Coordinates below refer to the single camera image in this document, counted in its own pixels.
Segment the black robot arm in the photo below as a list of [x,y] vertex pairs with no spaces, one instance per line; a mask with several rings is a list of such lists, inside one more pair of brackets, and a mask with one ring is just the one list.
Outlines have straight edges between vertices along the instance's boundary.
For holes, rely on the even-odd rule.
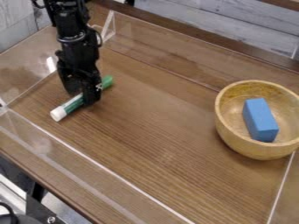
[[60,50],[57,72],[61,84],[71,95],[83,93],[83,104],[92,105],[102,96],[102,77],[98,69],[99,48],[103,38],[88,25],[90,10],[86,0],[31,0],[39,9],[45,9],[51,24],[57,31]]

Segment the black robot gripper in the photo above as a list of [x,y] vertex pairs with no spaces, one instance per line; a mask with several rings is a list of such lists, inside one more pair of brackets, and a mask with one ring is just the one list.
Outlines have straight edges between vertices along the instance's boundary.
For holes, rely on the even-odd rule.
[[60,81],[69,95],[83,93],[83,103],[92,105],[102,97],[102,78],[96,66],[100,36],[91,27],[73,36],[57,35],[60,50],[56,51]]

